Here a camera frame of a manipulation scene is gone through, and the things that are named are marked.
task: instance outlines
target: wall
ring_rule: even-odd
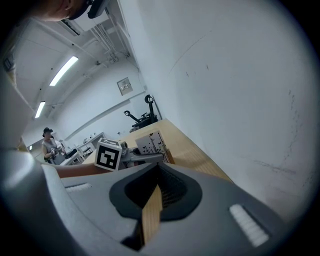
[[[105,132],[110,138],[119,137],[118,132],[126,135],[135,122],[124,111],[129,110],[136,117],[148,112],[144,84],[134,65],[134,59],[129,58],[103,68],[66,100],[54,120],[69,147],[80,145],[93,133]],[[126,77],[133,91],[122,96],[117,82]]]
[[[22,134],[25,145],[29,147],[33,143],[42,140],[42,134],[44,133],[44,128],[46,127],[49,127],[58,135],[58,128],[53,119],[40,116],[37,119],[30,120]]]
[[[317,185],[319,64],[267,1],[119,0],[162,117],[285,220]]]

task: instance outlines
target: ceiling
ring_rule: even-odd
[[[119,17],[114,17],[115,26],[109,17],[101,23],[114,46],[109,52],[91,30],[83,31],[77,24],[73,24],[80,33],[76,36],[57,22],[30,19],[21,25],[15,48],[16,82],[17,88],[35,111],[39,103],[45,101],[41,116],[52,117],[80,84],[102,67],[107,68],[115,63],[110,54],[114,54],[117,61],[130,54],[128,41],[122,36],[117,20]],[[76,56],[78,61],[56,86],[49,86],[72,56]]]

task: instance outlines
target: fluorescent light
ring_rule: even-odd
[[[35,117],[34,117],[34,118],[40,117],[41,111],[42,111],[42,109],[44,108],[45,104],[46,104],[45,101],[41,101],[41,102],[40,102],[40,105],[39,105],[39,107],[38,107],[38,110],[36,111],[36,114],[35,114]]]
[[[55,86],[60,80],[60,78],[62,78],[62,76],[68,71],[68,69],[71,68],[73,64],[76,63],[77,60],[78,60],[77,57],[74,57],[74,56],[71,57],[71,59],[69,59],[67,63],[64,64],[64,66],[60,69],[60,71],[55,75],[54,79],[51,81],[49,86]]]

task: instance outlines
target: white box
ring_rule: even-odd
[[[101,138],[97,143],[94,165],[109,171],[117,171],[121,153],[122,147],[118,141]]]

